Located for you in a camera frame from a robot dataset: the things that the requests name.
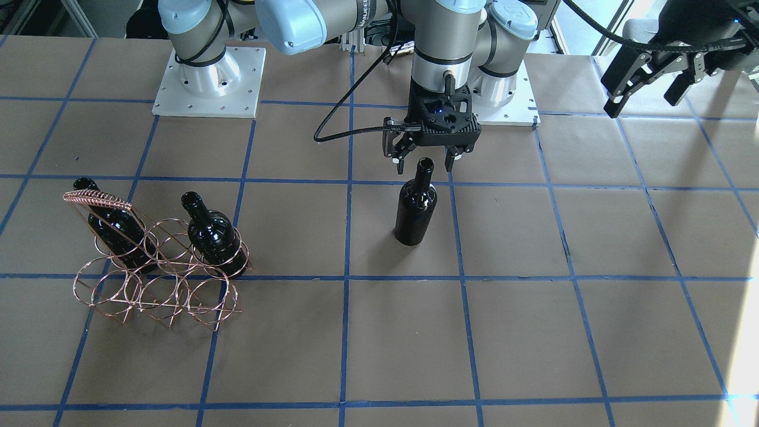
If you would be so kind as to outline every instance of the bottle in rack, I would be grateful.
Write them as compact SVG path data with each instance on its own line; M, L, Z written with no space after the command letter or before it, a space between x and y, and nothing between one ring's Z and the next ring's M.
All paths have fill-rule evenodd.
M430 225L437 204L437 190L430 184L434 169L432 159L423 157L417 164L417 175L401 187L393 234L404 245L421 243Z
M92 179L82 177L74 181L74 190L100 191L100 188ZM145 232L131 214L111 207L90 206L90 209L92 213L87 217L90 228L126 268L146 274L157 267L157 264L146 266L152 259L145 248L155 254L156 247L150 240L145 241L145 248L141 246Z
M209 210L194 191L184 193L181 201L192 218L187 228L190 243L203 256L203 261L220 269L230 279L242 276L248 259L229 218L221 212Z

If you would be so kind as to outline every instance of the white mounting plate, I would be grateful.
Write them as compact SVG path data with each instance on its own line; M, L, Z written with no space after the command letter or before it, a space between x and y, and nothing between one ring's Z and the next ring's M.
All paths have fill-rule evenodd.
M258 97L261 90L263 63L266 49L262 47L227 47L240 65L241 83L237 90L218 98L201 98L184 89L181 68L174 60L175 52L168 59L161 86L153 104L154 115L178 117L256 117Z
M532 126L536 120L539 125L540 115L537 113L535 96L532 94L532 85L524 62L517 71L517 87L510 103L500 108L475 103L472 105L472 111L481 125Z

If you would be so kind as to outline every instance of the blue grid line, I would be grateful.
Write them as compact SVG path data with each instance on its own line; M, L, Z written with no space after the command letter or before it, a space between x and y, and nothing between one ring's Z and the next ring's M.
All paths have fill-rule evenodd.
M87 53L85 54L84 59L82 60L82 63L80 65L80 67L79 67L79 70L77 71L77 75L74 77L74 81L72 82L71 86L68 89L68 92L66 93L66 98L67 99L71 98L71 94L74 92L74 88L77 86L77 82L79 81L79 78L81 77L82 72L84 71L84 68L87 66L87 61L89 60L90 54L92 53L93 48L95 47L95 42L96 41L97 41L97 39L93 39L92 42L90 43L90 47L87 50ZM55 128L55 125L58 123L58 120L60 119L61 114L63 113L63 110L66 107L67 103L68 103L68 101L64 101L61 104L61 108L58 111L58 115L56 116L55 121L51 125L51 128L50 128L50 130L48 132L48 135L46 136L46 140L43 142L43 145L40 147L39 152L37 153L37 157L35 157L35 160L32 162L32 166L29 169L29 175L31 175L31 173L34 171L34 168L36 167L37 162L39 162L39 158L42 156L42 152L44 151L45 146L49 142L50 136L52 135L52 132L53 132L53 130ZM137 171L135 172L136 174L140 173L141 168L144 165L144 157L146 156L147 148L149 147L150 142L153 139L153 133L155 131L155 125L156 125L156 123L157 122L154 122L154 124L153 124L153 130L151 131L151 133L150 133L150 135L148 137L148 140L145 143L146 149L143 151L143 158L140 159L140 165L138 165L138 167L137 167ZM133 184L132 184L132 189L133 190L134 190L135 186L137 186L137 176L134 177L134 181L133 181ZM107 261L105 263L105 265L103 266L103 269L102 269L102 274L105 274L108 271L108 269L110 268L110 265L111 265L110 261ZM98 286L98 290L100 288L102 288L103 284L104 283L101 283ZM53 423L52 423L53 427L58 427L61 424L61 418L63 417L64 408L65 408L66 404L68 403L68 396L71 393L71 388L74 386L74 379L77 376L77 370L79 369L79 363L81 362L81 359L82 359L82 354L84 352L84 346L85 346L85 344L87 344L87 338L88 338L89 333L90 333L90 324L92 323L94 312L95 312L95 310L93 308L91 308L87 312L87 319L84 321L84 327L83 327L82 334L81 334L80 339L79 339L79 345L77 346L77 352L74 355L74 361L71 363L71 370L68 373L68 378L66 380L66 385L64 387L63 393L61 394L61 401L60 401L58 410L55 413L55 419L53 420Z
M79 77L82 75L82 71L84 70L84 66L87 65L87 60L90 59L90 53L93 51L93 47L95 46L96 39L93 39L93 41L90 43L89 49L87 49L87 53L84 55L84 58L82 59L82 63L79 66L79 70L77 71L77 74L74 76L74 80L71 82L71 86L68 88L68 92L66 93L66 99L71 98L71 94L74 92L74 88L77 86L77 83L79 82ZM8 212L5 214L5 217L0 222L0 236L5 231L5 227L8 225L8 221L11 220L11 216L13 215L14 210L16 209L16 206L18 205L18 201L21 199L21 195L24 193L24 190L27 187L27 184L29 184L30 176L32 175L32 172L34 172L34 168L36 168L37 163L39 163L39 159L43 155L43 151L45 150L45 147L47 147L47 144L50 142L50 137L52 136L53 131L55 130L55 126L58 125L58 121L61 120L61 116L63 115L63 110L66 108L67 101L64 100L63 103L61 103L61 108L58 109L58 113L55 115L55 119L53 119L52 124L50 125L50 129L48 129L48 133L45 135L45 139L43 140L42 145L39 146L39 149L37 150L37 154L34 157L34 160L32 160L32 164L29 166L29 170L27 170L27 174L24 176L24 180L21 183L21 186L18 189L18 192L16 193L16 197L11 202L11 206L8 208Z
M464 326L467 333L467 348L469 352L469 367L472 374L472 388L474 389L474 399L476 401L477 425L485 426L482 414L482 404L480 396L480 376L477 373L477 358L474 355L474 339L472 337L471 317L469 315L469 297L467 295L467 281L464 272L464 253L461 250L461 233L458 228L458 211L456 210L456 194L453 186L453 174L448 172L448 189L451 194L451 211L453 214L453 233L456 239L456 258L458 259L458 281L461 284L461 303L464 311Z
M596 73L600 77L600 71L598 68L598 64L594 62ZM694 115L692 119L695 119L699 125L701 125L701 122L698 121L698 117ZM622 141L625 144L625 149L628 151L628 155L630 156L630 159L632 160L633 166L635 168L635 173L638 174L638 179L641 182L641 186L643 187L643 193L646 196L649 208L651 210L651 213L653 214L654 221L657 224L657 228L659 229L659 233L662 236L662 240L664 241L664 245L666 246L667 254L669 255L669 259L672 262L672 266L675 269L676 275L680 278L680 288L682 289L683 296L685 297L685 301L688 304L688 309L691 312L691 316L693 317L693 321L695 323L696 329L698 330L698 334L701 337L701 342L704 345L704 349L706 350L707 356L709 358L709 362L712 365L712 369L714 371L714 375L717 379L717 382L720 385L720 390L723 392L723 395L727 395L727 386L725 384L725 380L722 376L722 372L720 371L720 367L717 364L716 357L714 356L714 353L711 349L711 345L709 344L709 340L707 339L706 333L704 332L704 327L701 323L700 318L698 317L698 312L696 311L696 307L693 303L693 300L691 299L691 294L688 291L688 284L685 282L685 278L682 276L682 272L680 271L680 267L677 264L677 260L675 258L675 252L672 250L672 246L669 243L669 238L666 235L666 232L664 230L664 225L661 221L661 218L659 216L659 213L656 209L656 207L653 205L653 198L650 195L649 188L646 185L645 178L643 177L643 172L641 171L640 166L638 165L638 161L635 158L635 154L633 153L632 146L630 145L630 141L627 138L627 134L625 133L625 129L622 127L622 122L619 119L616 119L617 127L619 128L619 133L622 136ZM735 421L740 425L740 419L738 418L738 414L735 411L735 407L732 404L731 400L728 400L728 405L730 407L730 411L732 412L733 418Z
M693 108L693 104L691 104L691 101L688 99L687 95L685 96L685 103L688 105L688 108L693 113L693 117L695 118L696 123L698 123L698 127L701 130L701 133L704 135L704 139L706 139L707 144L709 145L709 149L714 155L714 158L716 159L717 163L720 165L720 169L722 170L722 173L725 175L725 179L727 179L727 183L732 189L732 192L735 195L735 198L738 199L738 203L740 203L741 209L743 209L743 214L746 216L746 219L748 219L748 222L751 224L751 228L754 230L754 235L759 237L759 229L757 229L757 224L754 222L754 219L751 218L751 213L748 212L746 203L744 203L743 198L741 197L741 194L738 193L738 190L735 188L735 183L730 177L730 174L727 172L725 163L722 161L720 154L717 153L716 148L714 147L714 144L711 140L711 137L709 136L706 128L704 127L704 123L702 123L701 119L698 118L698 114L696 114L696 110Z
M81 175L59 175L59 174L31 174L30 179L77 179ZM95 180L121 180L132 181L134 176L120 175L88 175ZM0 179L24 179L27 174L23 173L0 173ZM232 177L214 177L214 176L139 176L138 181L165 181L165 182L240 182L239 178ZM346 179L290 179L290 178L246 178L245 182L258 182L266 184L329 184L329 185L347 185ZM374 181L374 180L351 180L354 185L403 185L405 181ZM434 185L448 185L445 181L435 181ZM548 188L548 184L542 182L453 182L456 187L504 187L504 188ZM606 185L606 184L556 184L552 183L554 188L573 188L587 190L641 190L640 185ZM729 188L729 187L675 187L667 185L649 186L653 191L704 191L704 192L725 192L725 191L746 191L759 192L759 188Z
M73 280L76 274L57 274L57 273L0 273L0 279L66 279ZM100 274L83 274L81 277L84 279L99 279ZM149 279L158 277L158 275L148 274ZM210 276L192 274L188 276L191 280L204 280L210 278ZM460 276L364 276L364 275L350 275L349 280L365 280L365 281L422 281L422 280L437 280L437 281L453 281L459 280ZM344 280L345 276L276 276L276 275L248 275L242 276L235 280L238 281L310 281L310 280L322 280L337 282ZM704 276L704 277L690 277L690 276L619 276L619 275L575 275L575 276L464 276L467 281L571 281L571 280L627 280L627 281L656 281L656 282L679 282L685 280L686 282L748 282L753 280L753 277L724 277L724 276Z
M143 149L142 156L140 157L140 163L137 165L137 171L134 173L134 180L132 186L129 189L128 201L132 201L134 198L134 192L137 190L137 183L140 181L140 175L142 175L142 169L145 167L145 160L147 160L147 154L150 152L150 146L153 144L153 137L156 136L156 128L158 128L159 115L153 117L153 125L150 126L150 133L147 135L147 142Z
M540 156L540 164L543 167L543 176L548 184L548 194L551 198L551 204L553 206L553 215L556 217L556 225L559 227L559 235L562 240L562 246L564 247L564 256L567 262L567 268L569 274L572 277L572 285L575 289L575 297L580 308L580 315L582 317L582 323L585 328L585 335L587 336L587 343L590 347L591 356L593 357L593 365L596 369L596 376L598 377L598 386L601 390L601 396L603 398L603 405L606 407L606 417L609 419L609 426L615 427L614 414L612 412L611 402L609 401L609 393L606 390L606 382L603 380L603 372L601 370L601 362L596 351L596 344L593 339L593 331L591 330L591 323L587 316L587 309L585 308L585 302L582 297L582 290L580 289L580 283L575 276L575 266L572 263L572 253L569 251L569 243L567 242L566 232L564 230L564 224L562 222L561 213L559 212L559 204L556 202L556 194L553 190L553 184L551 183L551 177L548 173L548 165L546 163L546 156L543 153L543 147L540 144L540 135L537 131L537 120L532 127L533 136L535 138L535 144L537 146L537 152Z
M242 208L242 201L245 193L245 176L247 175L248 165L250 164L250 155L253 152L253 144L256 134L256 120L250 121L250 132L248 133L247 147L245 149L245 158L243 161L242 172L240 174L240 188L238 190L238 198L235 203L235 214L232 217L232 225L237 226L240 220L240 210ZM219 301L221 302L224 297L226 289L222 286L219 289ZM216 313L216 320L219 320L221 312ZM211 385L211 375L213 373L213 361L216 358L216 344L219 341L219 329L216 328L211 335L211 344L208 350L208 359L206 361L206 373L203 376L203 387L200 390L200 403L197 410L197 418L195 419L195 426L201 427L203 425L203 417L206 411L206 401L208 399L208 389Z
M730 400L759 400L756 394L677 394L655 396L611 396L612 403L716 402ZM548 397L526 399L463 399L463 400L351 400L348 402L219 402L208 403L206 410L285 410L345 408L402 408L439 406L548 406L603 403L602 397ZM5 404L0 412L51 411L57 404ZM198 403L70 403L65 411L110 410L197 410Z
M350 85L353 87L356 79L356 53L351 49L351 72ZM354 94L351 93L348 107L348 130L354 128ZM348 388L348 313L350 310L351 281L348 278L351 273L351 212L353 204L353 135L348 137L348 186L345 202L345 269L343 270L342 287L342 334L340 336L340 410L338 414L338 427L345 427L345 400Z

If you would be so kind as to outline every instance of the blue tape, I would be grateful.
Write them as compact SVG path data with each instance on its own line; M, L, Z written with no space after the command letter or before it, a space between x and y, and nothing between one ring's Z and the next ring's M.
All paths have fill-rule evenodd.
M606 382L603 380L603 372L601 370L601 362L596 351L596 344L593 339L593 331L591 330L591 323L587 317L587 310L585 308L585 302L582 297L582 290L580 284L575 277L575 266L572 263L572 253L569 251L569 244L567 243L566 232L564 230L564 224L562 222L561 213L559 212L559 205L556 202L556 195L554 194L553 184L551 183L551 177L548 173L548 165L546 163L546 157L543 153L543 147L540 144L540 135L537 131L537 123L533 124L533 136L535 138L535 144L537 145L537 152L540 156L540 164L543 167L543 175L548 185L548 193L551 198L551 204L553 206L553 214L556 217L556 225L559 227L559 235L561 236L562 246L564 248L564 255L567 262L567 268L569 274L572 276L572 285L575 289L575 297L580 308L580 314L582 317L582 323L585 328L585 335L587 336L587 343L591 350L591 356L593 357L593 365L596 369L596 376L598 377L598 385L601 390L601 396L603 397L603 405L606 407L606 416L609 420L609 426L615 427L614 414L612 412L611 402L609 401L609 393L606 390Z
M716 148L714 147L714 144L712 143L711 137L709 136L706 128L704 127L704 123L702 123L701 120L698 118L698 115L696 114L696 110L693 108L693 105L691 104L691 101L688 99L687 95L685 96L685 103L688 104L688 108L693 113L693 117L695 118L696 123L698 123L698 128L701 130L701 133L703 134L704 138L707 140L709 149L714 155L716 162L720 165L720 169L722 170L722 173L725 175L725 179L727 179L727 183L732 189L733 194L735 195L735 198L738 199L738 203L741 205L741 209L743 209L743 214L746 216L746 219L748 219L748 222L751 224L751 228L754 230L754 235L759 237L759 229L757 228L757 224L754 222L754 218L751 217L751 213L748 211L748 208L746 207L746 203L744 203L743 198L741 197L741 194L738 193L737 189L735 189L735 183L730 177L730 174L727 172L725 163L722 161L720 154L717 153Z
M461 232L458 228L458 211L456 210L456 194L453 185L453 174L448 172L448 189L451 194L451 212L453 215L453 233L456 239L456 258L458 259L458 280L461 285L461 303L464 310L464 326L467 334L467 348L469 353L469 368L472 375L472 388L476 400L477 425L484 427L485 421L480 403L480 376L477 373L477 358L474 355L474 340L472 338L471 317L469 315L469 297L467 295L466 275L464 271L464 255L461 250Z

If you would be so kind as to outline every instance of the black cable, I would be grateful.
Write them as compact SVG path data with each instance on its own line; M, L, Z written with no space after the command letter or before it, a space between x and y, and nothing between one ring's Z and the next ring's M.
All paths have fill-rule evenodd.
M388 0L388 5L392 3L391 10L393 12L391 21L392 21L392 27L393 27L393 37L392 42L388 44L387 48L385 48L384 52L380 54L376 60L374 60L374 63L367 68L366 71L361 75L361 77L356 80L356 82L351 86L350 89L348 89L348 92L345 93L345 95L340 98L340 100L335 104L335 106L332 108L332 111L327 114L327 117L322 120L321 124L317 128L317 131L313 134L313 140L316 142L327 142L327 141L333 141L335 139L339 138L345 138L349 137L351 135L357 135L357 134L366 134L369 132L379 132L379 131L402 131L403 128L401 126L375 126L373 128L361 128L361 129L354 129L352 131L345 131L340 132L338 134L332 134L325 137L320 137L319 135L322 133L322 130L324 129L324 126L326 126L327 122L332 118L332 116L335 114L335 112L342 106L342 104L345 102L347 98L350 97L350 95L356 90L356 88L361 84L362 81L364 81L367 76L374 70L374 68L377 67L377 65L387 56L390 54L390 48L395 45L395 41L398 38L398 9L397 9L397 0Z
M607 30L606 28L603 27L603 25L598 24L598 22L596 22L589 14L585 13L585 11L580 9L580 7L577 6L574 1L564 0L564 2L567 4L567 6L569 6L570 9L572 9L573 12L579 15L579 17L581 17L583 21L585 21L588 25L593 27L594 30L601 33L607 39L612 40L613 42L617 42L623 46L632 47L633 49L637 49L641 51L652 50L652 51L657 51L657 52L672 52L672 53L715 52L717 50L740 49L748 45L748 41L741 36L734 36L729 39L721 39L715 42L705 43L699 46L666 46L666 45L657 45L657 44L649 44L649 43L638 43L633 40L628 40L623 37L617 36L616 34Z

